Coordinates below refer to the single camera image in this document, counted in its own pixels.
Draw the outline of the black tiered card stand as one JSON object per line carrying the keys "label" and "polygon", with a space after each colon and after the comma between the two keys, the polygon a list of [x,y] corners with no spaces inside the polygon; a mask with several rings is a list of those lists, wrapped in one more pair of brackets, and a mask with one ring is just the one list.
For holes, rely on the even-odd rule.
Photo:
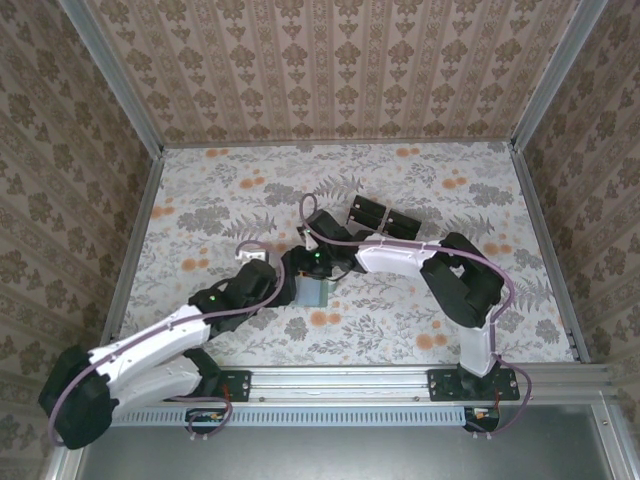
{"label": "black tiered card stand", "polygon": [[349,209],[347,229],[377,232],[401,240],[415,240],[422,222],[374,200],[356,195]]}

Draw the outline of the black junction box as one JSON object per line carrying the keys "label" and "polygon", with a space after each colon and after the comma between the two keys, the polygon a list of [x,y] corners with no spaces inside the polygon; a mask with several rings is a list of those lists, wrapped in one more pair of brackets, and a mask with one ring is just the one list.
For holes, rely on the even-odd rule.
{"label": "black junction box", "polygon": [[211,435],[225,423],[226,417],[225,407],[188,409],[185,413],[186,429],[195,435]]}
{"label": "black junction box", "polygon": [[472,433],[491,433],[498,428],[499,410],[495,407],[465,407],[463,428]]}

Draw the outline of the grey metal panel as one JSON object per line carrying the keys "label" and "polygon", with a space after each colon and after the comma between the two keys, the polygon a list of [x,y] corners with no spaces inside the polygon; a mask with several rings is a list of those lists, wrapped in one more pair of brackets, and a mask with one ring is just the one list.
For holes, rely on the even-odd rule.
{"label": "grey metal panel", "polygon": [[640,480],[617,412],[534,406],[492,438],[458,427],[115,428],[46,480]]}

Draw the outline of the aluminium back rail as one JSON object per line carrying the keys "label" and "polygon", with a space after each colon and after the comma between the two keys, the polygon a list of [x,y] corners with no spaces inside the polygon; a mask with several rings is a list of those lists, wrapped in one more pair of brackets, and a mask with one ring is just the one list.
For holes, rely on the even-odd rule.
{"label": "aluminium back rail", "polygon": [[476,143],[499,143],[512,145],[510,139],[490,138],[490,139],[346,139],[346,140],[275,140],[275,141],[253,141],[253,142],[205,142],[205,143],[166,143],[164,150],[175,149],[202,149],[202,148],[253,148],[253,147],[307,147],[307,146],[342,146],[342,145],[448,145],[448,144],[476,144]]}

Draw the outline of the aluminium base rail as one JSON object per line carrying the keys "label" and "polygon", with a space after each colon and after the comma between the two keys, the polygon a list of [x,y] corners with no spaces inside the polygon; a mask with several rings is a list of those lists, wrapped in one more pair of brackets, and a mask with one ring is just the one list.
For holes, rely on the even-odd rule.
{"label": "aluminium base rail", "polygon": [[[246,405],[385,405],[426,404],[432,370],[444,365],[391,366],[250,366]],[[521,394],[532,380],[532,405],[590,404],[616,396],[603,365],[529,363],[516,380]]]}

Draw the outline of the aluminium side rail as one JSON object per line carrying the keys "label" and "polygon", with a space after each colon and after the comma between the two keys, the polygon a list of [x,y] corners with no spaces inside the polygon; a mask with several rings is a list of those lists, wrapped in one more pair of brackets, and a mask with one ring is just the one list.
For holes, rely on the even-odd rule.
{"label": "aluminium side rail", "polygon": [[164,158],[155,158],[151,162],[149,176],[145,185],[138,214],[133,225],[126,255],[114,290],[111,305],[105,320],[99,345],[110,344],[118,335],[124,321],[126,308],[131,295],[135,274],[139,264],[145,235],[151,220],[154,202],[160,187]]}
{"label": "aluminium side rail", "polygon": [[570,340],[574,358],[581,363],[590,363],[591,358],[581,332],[580,324],[575,313],[571,297],[549,234],[549,230],[538,200],[534,182],[523,154],[511,144],[510,156],[518,178],[524,202],[527,206],[532,227],[536,235],[542,259],[544,261],[550,286],[554,293],[559,315]]}

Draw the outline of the aluminium frame post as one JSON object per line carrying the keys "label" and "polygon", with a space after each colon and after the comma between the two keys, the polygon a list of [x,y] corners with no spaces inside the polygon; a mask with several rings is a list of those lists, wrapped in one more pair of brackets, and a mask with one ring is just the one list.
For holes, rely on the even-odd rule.
{"label": "aluminium frame post", "polygon": [[541,76],[513,134],[515,151],[523,151],[558,93],[608,0],[581,0]]}
{"label": "aluminium frame post", "polygon": [[115,50],[89,6],[85,0],[59,0],[59,2],[147,152],[153,160],[160,158],[163,141],[136,94],[133,84],[129,81],[122,62],[117,58]]}

